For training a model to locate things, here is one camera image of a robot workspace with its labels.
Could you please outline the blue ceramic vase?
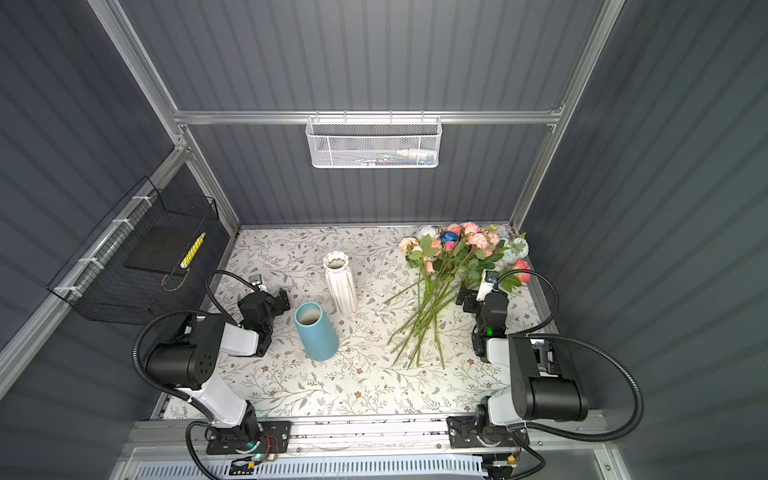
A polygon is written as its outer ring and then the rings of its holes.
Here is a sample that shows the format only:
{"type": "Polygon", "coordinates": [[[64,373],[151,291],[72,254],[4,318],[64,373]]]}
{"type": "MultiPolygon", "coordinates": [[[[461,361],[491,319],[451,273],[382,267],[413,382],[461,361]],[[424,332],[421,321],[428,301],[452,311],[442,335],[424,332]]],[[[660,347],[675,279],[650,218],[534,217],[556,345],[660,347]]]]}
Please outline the blue ceramic vase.
{"type": "Polygon", "coordinates": [[[338,335],[319,304],[301,304],[295,311],[294,322],[304,349],[312,360],[322,362],[336,354],[338,335]]]}

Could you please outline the blue rose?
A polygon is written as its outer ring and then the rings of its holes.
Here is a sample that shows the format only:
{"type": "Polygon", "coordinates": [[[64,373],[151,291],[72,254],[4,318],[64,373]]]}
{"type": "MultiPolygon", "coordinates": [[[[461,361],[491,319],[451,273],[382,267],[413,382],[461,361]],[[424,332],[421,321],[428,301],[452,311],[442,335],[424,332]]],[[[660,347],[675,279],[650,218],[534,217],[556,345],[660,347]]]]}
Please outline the blue rose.
{"type": "Polygon", "coordinates": [[[442,243],[457,242],[458,240],[459,236],[452,231],[444,231],[440,235],[440,241],[442,243]]]}

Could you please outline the white rose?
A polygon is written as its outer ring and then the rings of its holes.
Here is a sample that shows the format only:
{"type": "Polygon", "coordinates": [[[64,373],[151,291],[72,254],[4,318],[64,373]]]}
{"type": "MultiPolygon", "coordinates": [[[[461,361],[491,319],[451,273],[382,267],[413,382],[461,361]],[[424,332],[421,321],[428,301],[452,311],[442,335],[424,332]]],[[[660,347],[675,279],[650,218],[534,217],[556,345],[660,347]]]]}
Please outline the white rose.
{"type": "Polygon", "coordinates": [[[429,236],[432,240],[438,239],[440,237],[439,230],[431,225],[423,226],[416,234],[416,238],[418,240],[421,240],[423,237],[429,236]]]}

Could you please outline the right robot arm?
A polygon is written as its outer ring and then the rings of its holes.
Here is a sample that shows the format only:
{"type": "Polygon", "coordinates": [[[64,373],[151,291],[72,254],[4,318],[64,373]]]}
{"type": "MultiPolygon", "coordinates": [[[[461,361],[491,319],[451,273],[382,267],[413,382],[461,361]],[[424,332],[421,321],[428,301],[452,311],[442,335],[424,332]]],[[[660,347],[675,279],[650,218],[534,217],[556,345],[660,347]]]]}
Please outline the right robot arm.
{"type": "Polygon", "coordinates": [[[576,422],[589,412],[571,352],[552,340],[506,332],[507,294],[461,287],[456,304],[475,318],[471,340],[484,363],[505,367],[509,379],[477,406],[470,436],[484,446],[510,442],[507,428],[522,421],[576,422]]]}

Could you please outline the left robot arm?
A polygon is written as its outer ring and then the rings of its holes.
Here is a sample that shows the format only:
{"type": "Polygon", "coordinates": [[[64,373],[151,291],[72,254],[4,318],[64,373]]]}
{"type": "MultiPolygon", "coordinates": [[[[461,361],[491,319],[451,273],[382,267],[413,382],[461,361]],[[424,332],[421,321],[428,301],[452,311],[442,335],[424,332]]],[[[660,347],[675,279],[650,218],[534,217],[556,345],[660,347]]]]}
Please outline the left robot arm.
{"type": "Polygon", "coordinates": [[[291,423],[261,421],[253,404],[238,394],[216,370],[218,356],[262,357],[271,345],[274,319],[290,310],[284,289],[271,295],[256,290],[238,301],[241,326],[221,313],[177,310],[151,320],[132,348],[140,378],[201,412],[209,455],[255,454],[259,458],[287,451],[291,423]]]}

